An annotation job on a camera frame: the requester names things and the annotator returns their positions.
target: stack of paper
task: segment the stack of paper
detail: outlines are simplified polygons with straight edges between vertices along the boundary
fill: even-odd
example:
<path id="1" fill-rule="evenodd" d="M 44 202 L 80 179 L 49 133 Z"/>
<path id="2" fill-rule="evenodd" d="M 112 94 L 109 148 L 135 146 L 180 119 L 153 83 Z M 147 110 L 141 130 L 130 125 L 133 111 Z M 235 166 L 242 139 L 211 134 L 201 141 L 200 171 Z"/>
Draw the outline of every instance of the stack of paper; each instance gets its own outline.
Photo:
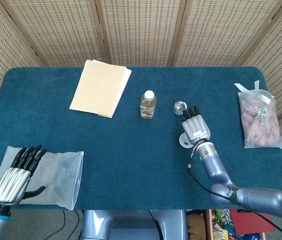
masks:
<path id="1" fill-rule="evenodd" d="M 131 72 L 124 66 L 87 60 L 70 109 L 112 118 Z"/>

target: qr code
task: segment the qr code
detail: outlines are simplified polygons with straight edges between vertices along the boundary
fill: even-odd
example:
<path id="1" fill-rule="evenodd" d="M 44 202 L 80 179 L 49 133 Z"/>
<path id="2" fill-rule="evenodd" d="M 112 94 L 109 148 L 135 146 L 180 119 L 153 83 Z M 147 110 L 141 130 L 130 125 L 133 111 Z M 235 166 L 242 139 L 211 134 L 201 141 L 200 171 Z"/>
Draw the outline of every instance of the qr code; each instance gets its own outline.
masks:
<path id="1" fill-rule="evenodd" d="M 258 107 L 257 108 L 259 115 L 268 115 L 266 107 Z"/>

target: floor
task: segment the floor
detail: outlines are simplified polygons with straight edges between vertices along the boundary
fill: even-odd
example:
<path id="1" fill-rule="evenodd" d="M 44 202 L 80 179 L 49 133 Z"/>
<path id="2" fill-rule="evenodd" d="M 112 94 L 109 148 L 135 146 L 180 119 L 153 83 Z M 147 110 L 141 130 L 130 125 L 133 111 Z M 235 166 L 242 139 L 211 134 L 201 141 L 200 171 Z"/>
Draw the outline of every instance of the floor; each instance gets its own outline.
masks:
<path id="1" fill-rule="evenodd" d="M 64 217 L 62 210 L 17 210 L 12 209 L 11 220 L 7 229 L 2 233 L 1 239 L 5 240 L 45 240 L 53 232 L 63 226 Z M 82 212 L 78 211 L 79 224 L 77 229 L 68 238 L 78 223 L 78 217 L 74 211 L 65 210 L 64 228 L 51 236 L 50 240 L 77 240 L 82 228 Z M 273 217 L 276 225 L 282 228 L 282 218 Z M 282 233 L 279 231 L 266 234 L 269 240 L 282 240 Z"/>

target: plastic bag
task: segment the plastic bag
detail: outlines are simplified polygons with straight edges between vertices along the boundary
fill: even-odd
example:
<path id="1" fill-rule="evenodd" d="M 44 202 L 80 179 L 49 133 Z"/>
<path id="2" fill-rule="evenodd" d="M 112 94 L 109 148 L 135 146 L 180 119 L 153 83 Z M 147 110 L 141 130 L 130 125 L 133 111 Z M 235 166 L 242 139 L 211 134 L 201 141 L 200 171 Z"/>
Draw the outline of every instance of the plastic bag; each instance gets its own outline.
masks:
<path id="1" fill-rule="evenodd" d="M 0 166 L 0 179 L 21 148 L 8 146 Z M 49 153 L 41 159 L 26 191 L 46 189 L 20 204 L 59 205 L 73 210 L 79 193 L 84 152 Z"/>
<path id="2" fill-rule="evenodd" d="M 256 89 L 239 93 L 245 148 L 281 148 L 276 100 L 266 90 Z"/>

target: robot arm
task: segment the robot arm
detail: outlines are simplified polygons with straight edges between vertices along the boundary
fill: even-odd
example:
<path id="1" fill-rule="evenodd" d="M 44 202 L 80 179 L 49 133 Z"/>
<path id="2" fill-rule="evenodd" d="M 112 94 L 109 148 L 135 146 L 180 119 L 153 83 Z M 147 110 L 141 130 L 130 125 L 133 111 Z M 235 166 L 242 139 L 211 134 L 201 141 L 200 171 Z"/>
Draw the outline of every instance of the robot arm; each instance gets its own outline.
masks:
<path id="1" fill-rule="evenodd" d="M 10 219 L 10 207 L 19 204 L 22 199 L 39 195 L 45 189 L 41 186 L 36 191 L 25 192 L 39 161 L 46 153 L 46 150 L 38 153 L 41 147 L 22 148 L 0 180 L 0 234 Z"/>
<path id="2" fill-rule="evenodd" d="M 282 217 L 282 190 L 258 188 L 258 187 L 237 187 L 229 177 L 214 145 L 209 142 L 210 130 L 200 115 L 196 106 L 195 113 L 189 109 L 190 116 L 184 111 L 185 121 L 182 122 L 183 129 L 191 144 L 200 155 L 200 159 L 213 185 L 210 199 L 220 206 L 237 206 L 243 204 L 258 212 L 267 213 Z"/>

